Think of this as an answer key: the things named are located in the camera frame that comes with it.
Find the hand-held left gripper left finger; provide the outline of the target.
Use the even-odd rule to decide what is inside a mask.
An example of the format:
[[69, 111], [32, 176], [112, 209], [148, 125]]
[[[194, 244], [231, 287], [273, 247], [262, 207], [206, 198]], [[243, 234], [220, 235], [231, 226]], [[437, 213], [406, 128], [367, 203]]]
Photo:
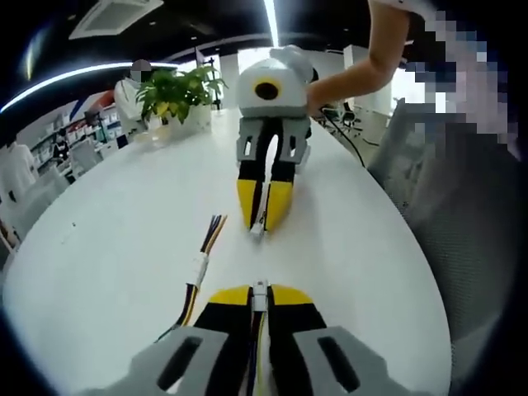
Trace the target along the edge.
[[237, 395], [248, 365], [252, 287], [214, 293], [192, 326], [168, 332], [133, 357], [116, 382], [81, 395]]

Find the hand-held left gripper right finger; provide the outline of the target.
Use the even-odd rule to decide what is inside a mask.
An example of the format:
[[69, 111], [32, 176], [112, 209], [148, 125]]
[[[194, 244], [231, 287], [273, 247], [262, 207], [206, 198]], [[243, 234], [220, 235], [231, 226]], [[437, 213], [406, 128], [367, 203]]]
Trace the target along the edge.
[[280, 395], [411, 395], [384, 358], [342, 326], [329, 326], [302, 290], [267, 288], [270, 363]]

